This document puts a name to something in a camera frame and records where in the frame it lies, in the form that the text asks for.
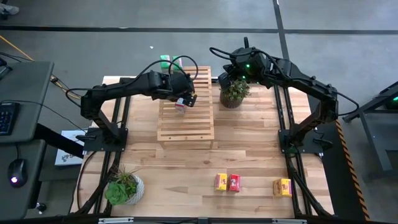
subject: yellow snack box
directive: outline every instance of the yellow snack box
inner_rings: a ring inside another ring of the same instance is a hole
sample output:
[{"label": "yellow snack box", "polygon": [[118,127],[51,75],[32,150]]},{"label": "yellow snack box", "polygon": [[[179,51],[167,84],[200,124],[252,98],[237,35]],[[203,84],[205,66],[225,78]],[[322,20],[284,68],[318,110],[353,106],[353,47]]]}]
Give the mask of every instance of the yellow snack box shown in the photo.
[{"label": "yellow snack box", "polygon": [[290,179],[279,179],[274,181],[274,195],[276,197],[291,197],[292,184]]},{"label": "yellow snack box", "polygon": [[215,180],[215,189],[216,190],[226,190],[226,174],[217,174]]}]

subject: computer mouse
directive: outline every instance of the computer mouse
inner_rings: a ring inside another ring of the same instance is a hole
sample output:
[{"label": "computer mouse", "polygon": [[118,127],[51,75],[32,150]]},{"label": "computer mouse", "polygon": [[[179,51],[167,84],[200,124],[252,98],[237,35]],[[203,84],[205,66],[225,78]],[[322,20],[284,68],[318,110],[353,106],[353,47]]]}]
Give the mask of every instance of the computer mouse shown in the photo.
[{"label": "computer mouse", "polygon": [[12,161],[7,171],[8,180],[13,187],[22,187],[27,182],[26,160],[16,159]]}]

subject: red snack box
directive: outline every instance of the red snack box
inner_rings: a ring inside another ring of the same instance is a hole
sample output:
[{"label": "red snack box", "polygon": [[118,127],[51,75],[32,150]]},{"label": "red snack box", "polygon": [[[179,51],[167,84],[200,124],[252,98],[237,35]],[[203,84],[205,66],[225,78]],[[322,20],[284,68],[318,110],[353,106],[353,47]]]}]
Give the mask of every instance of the red snack box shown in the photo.
[{"label": "red snack box", "polygon": [[241,176],[236,174],[229,175],[229,190],[239,192],[241,190]]}]

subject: green object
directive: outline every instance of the green object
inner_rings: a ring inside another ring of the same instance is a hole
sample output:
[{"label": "green object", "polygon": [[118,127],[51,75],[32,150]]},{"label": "green object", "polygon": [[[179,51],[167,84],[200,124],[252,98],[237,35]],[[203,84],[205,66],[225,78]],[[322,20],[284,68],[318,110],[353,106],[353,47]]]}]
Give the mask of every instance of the green object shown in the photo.
[{"label": "green object", "polygon": [[223,96],[230,100],[242,100],[246,96],[250,95],[249,85],[244,80],[236,80],[232,82],[232,85],[223,91]]},{"label": "green object", "polygon": [[132,176],[132,172],[126,172],[124,167],[114,177],[113,181],[109,183],[108,189],[105,192],[105,198],[109,200],[112,205],[121,205],[134,196],[137,192],[137,182]]},{"label": "green object", "polygon": [[[181,58],[177,59],[176,61],[174,61],[174,63],[176,63],[177,65],[179,65],[179,67],[182,69],[182,61]],[[179,70],[177,66],[173,65],[173,70]]]},{"label": "green object", "polygon": [[[169,55],[161,55],[160,59],[162,60],[170,60],[170,56]],[[169,62],[161,62],[160,63],[160,69],[162,70],[168,70],[170,66]]]}]

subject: orange warning stripe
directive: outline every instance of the orange warning stripe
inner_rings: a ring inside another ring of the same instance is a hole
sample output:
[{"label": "orange warning stripe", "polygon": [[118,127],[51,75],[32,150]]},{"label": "orange warning stripe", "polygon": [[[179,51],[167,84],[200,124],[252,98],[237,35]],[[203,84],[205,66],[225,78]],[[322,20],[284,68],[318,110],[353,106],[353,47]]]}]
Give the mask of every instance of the orange warning stripe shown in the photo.
[{"label": "orange warning stripe", "polygon": [[370,221],[371,219],[369,217],[368,209],[366,208],[365,199],[363,198],[362,190],[361,190],[361,187],[359,186],[358,178],[355,174],[353,161],[351,160],[351,156],[349,155],[346,141],[344,139],[343,129],[341,128],[341,125],[338,120],[336,120],[336,127],[337,127],[337,131],[338,131],[338,134],[339,134],[339,137],[341,140],[341,144],[343,145],[343,150],[344,150],[344,153],[345,153],[345,156],[347,159],[347,165],[349,166],[349,171],[351,172],[351,177],[353,178],[353,181],[354,181],[356,193],[358,194],[359,202],[362,205],[362,211],[364,213],[365,220]]}]

